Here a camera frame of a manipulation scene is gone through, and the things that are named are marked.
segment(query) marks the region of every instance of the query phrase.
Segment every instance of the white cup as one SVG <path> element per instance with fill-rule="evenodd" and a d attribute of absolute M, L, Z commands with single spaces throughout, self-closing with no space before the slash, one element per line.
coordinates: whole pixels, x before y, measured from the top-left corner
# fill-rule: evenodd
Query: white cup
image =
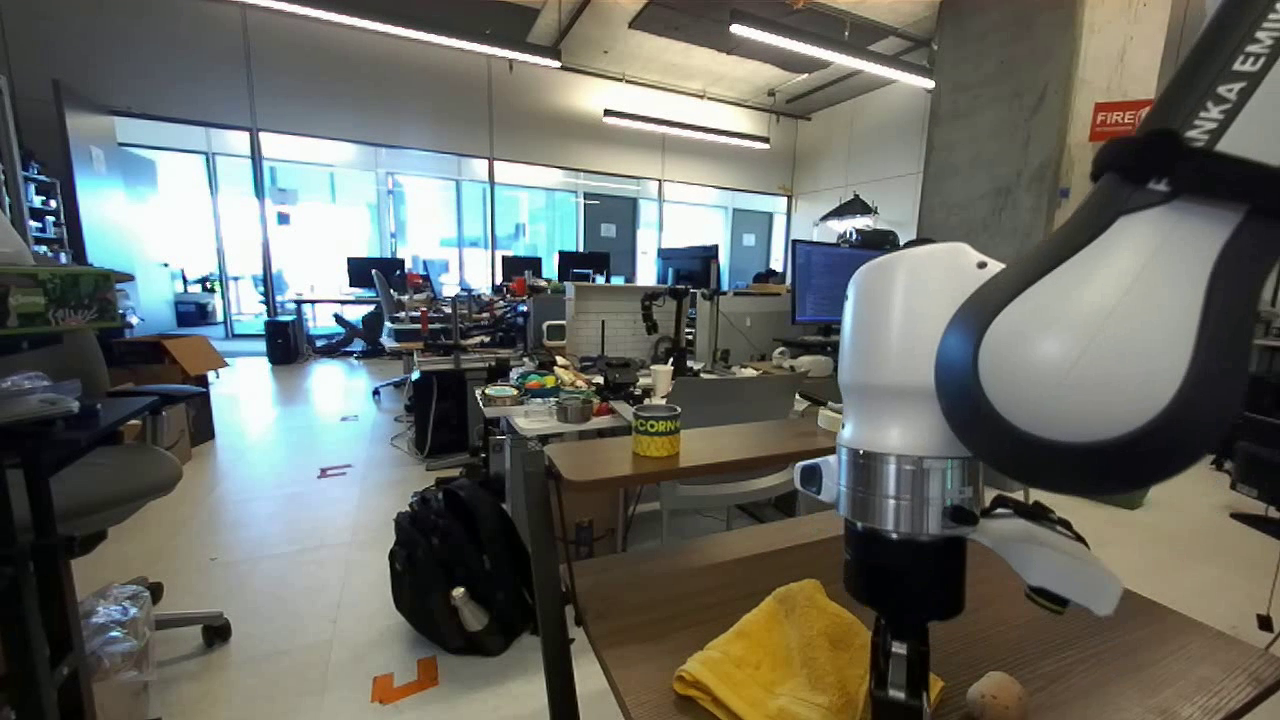
<path fill-rule="evenodd" d="M 671 392 L 671 382 L 676 369 L 671 365 L 649 365 L 649 374 L 653 375 L 653 396 L 667 397 Z"/>

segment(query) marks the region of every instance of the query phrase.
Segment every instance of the yellow can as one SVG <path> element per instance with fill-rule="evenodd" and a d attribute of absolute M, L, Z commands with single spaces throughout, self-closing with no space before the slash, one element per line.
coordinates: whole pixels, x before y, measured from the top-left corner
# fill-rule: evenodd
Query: yellow can
<path fill-rule="evenodd" d="M 680 454 L 680 407 L 639 405 L 631 421 L 631 450 L 648 457 Z"/>

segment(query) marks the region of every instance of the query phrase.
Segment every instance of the yellow towel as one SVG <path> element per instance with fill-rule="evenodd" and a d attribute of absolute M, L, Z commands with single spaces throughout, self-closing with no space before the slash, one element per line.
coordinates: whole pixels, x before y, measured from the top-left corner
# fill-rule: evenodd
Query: yellow towel
<path fill-rule="evenodd" d="M 783 585 L 676 670 L 721 720 L 869 719 L 872 634 L 818 580 Z M 942 680 L 929 676 L 936 703 Z"/>

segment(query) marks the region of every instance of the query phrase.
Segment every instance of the green box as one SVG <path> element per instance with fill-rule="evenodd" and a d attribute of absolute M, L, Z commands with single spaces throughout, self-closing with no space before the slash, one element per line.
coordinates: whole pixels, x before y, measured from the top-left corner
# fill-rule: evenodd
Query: green box
<path fill-rule="evenodd" d="M 116 327 L 110 270 L 0 266 L 0 336 Z"/>

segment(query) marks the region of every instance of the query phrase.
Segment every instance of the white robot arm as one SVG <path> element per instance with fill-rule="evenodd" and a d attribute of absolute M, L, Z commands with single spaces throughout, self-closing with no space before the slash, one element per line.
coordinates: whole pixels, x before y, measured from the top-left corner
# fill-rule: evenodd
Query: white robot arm
<path fill-rule="evenodd" d="M 928 624 L 964 610 L 969 539 L 1051 610 L 1123 585 L 1039 503 L 982 506 L 982 468 L 1070 495 L 1149 487 L 1239 414 L 1280 258 L 1280 5 L 1224 0 L 1068 222 L 1009 266 L 963 243 L 850 279 L 842 425 L 796 486 L 846 519 L 845 587 L 877 612 L 872 717 L 928 716 Z"/>

